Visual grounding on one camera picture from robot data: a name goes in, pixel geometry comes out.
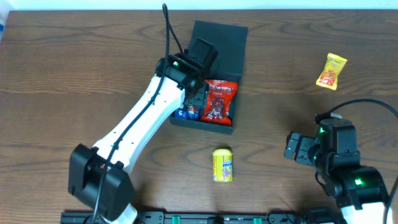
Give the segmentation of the red cookie carton box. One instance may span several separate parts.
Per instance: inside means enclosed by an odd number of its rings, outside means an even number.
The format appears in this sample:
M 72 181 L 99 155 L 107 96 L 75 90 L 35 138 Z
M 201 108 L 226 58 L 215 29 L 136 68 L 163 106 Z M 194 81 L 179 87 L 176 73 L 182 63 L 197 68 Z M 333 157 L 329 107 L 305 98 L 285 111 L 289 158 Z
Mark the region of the red cookie carton box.
M 190 120 L 199 120 L 200 118 L 200 108 L 196 106 L 189 106 L 188 107 L 188 119 Z

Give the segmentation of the red Hacks candy bag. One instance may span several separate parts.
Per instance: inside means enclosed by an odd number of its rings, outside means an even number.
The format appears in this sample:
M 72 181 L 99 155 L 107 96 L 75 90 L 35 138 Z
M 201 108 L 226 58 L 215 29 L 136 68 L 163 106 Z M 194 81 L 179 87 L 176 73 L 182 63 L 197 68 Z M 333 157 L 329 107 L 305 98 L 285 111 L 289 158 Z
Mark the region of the red Hacks candy bag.
M 225 80 L 205 80 L 205 82 L 208 84 L 208 97 L 200 121 L 232 126 L 229 109 L 238 90 L 238 83 Z

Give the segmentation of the yellow Mentos gum bottle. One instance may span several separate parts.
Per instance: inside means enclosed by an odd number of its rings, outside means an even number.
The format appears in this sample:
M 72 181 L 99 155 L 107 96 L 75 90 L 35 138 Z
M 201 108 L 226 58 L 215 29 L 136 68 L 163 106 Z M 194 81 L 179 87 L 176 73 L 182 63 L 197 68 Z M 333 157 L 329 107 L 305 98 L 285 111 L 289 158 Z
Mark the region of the yellow Mentos gum bottle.
M 213 180 L 215 182 L 233 181 L 233 153 L 229 149 L 213 151 Z

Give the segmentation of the yellow snack packet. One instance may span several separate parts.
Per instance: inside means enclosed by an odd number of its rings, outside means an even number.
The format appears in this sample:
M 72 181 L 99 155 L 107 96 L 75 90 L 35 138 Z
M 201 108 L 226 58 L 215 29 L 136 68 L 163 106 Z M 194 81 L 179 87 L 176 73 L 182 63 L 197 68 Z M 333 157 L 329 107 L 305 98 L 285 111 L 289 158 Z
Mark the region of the yellow snack packet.
M 328 53 L 323 71 L 315 84 L 324 88 L 336 90 L 338 86 L 338 76 L 346 63 L 347 59 L 333 53 Z

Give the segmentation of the blue Eclipse mints box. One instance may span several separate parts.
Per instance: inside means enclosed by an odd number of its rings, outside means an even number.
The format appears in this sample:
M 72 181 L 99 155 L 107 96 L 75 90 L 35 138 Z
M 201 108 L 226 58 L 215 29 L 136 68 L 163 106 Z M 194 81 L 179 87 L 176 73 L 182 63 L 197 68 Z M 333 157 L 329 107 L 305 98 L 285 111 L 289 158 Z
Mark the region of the blue Eclipse mints box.
M 185 109 L 177 109 L 174 111 L 174 117 L 177 119 L 188 119 L 188 111 Z

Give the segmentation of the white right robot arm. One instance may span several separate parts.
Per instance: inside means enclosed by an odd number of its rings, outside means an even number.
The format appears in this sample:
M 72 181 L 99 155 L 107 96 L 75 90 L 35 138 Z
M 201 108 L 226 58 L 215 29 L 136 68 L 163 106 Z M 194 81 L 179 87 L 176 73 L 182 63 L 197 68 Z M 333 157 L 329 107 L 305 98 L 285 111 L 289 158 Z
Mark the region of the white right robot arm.
M 338 114 L 315 118 L 314 137 L 290 132 L 284 156 L 314 167 L 315 179 L 335 200 L 340 214 L 329 209 L 312 210 L 301 223 L 392 223 L 391 202 L 381 173 L 360 163 L 356 128 Z

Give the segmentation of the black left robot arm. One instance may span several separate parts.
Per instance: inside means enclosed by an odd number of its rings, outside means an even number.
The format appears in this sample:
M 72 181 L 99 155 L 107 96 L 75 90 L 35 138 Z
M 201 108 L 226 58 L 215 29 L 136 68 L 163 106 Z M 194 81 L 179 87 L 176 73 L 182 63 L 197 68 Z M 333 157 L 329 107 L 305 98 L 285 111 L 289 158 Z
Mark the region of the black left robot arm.
M 134 223 L 134 187 L 129 178 L 137 159 L 162 123 L 182 105 L 206 105 L 204 80 L 218 52 L 197 39 L 189 49 L 159 60 L 146 92 L 122 121 L 92 147 L 72 151 L 68 192 L 93 209 L 70 223 Z

